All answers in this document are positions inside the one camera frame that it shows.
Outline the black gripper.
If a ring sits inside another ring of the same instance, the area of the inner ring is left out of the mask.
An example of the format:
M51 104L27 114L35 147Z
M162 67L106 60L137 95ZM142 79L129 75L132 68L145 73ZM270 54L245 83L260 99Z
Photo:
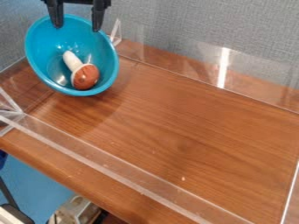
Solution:
M105 8L110 0L41 0L46 4L50 22L54 28L62 27L62 4L93 4L91 6L91 31L97 32L102 25Z

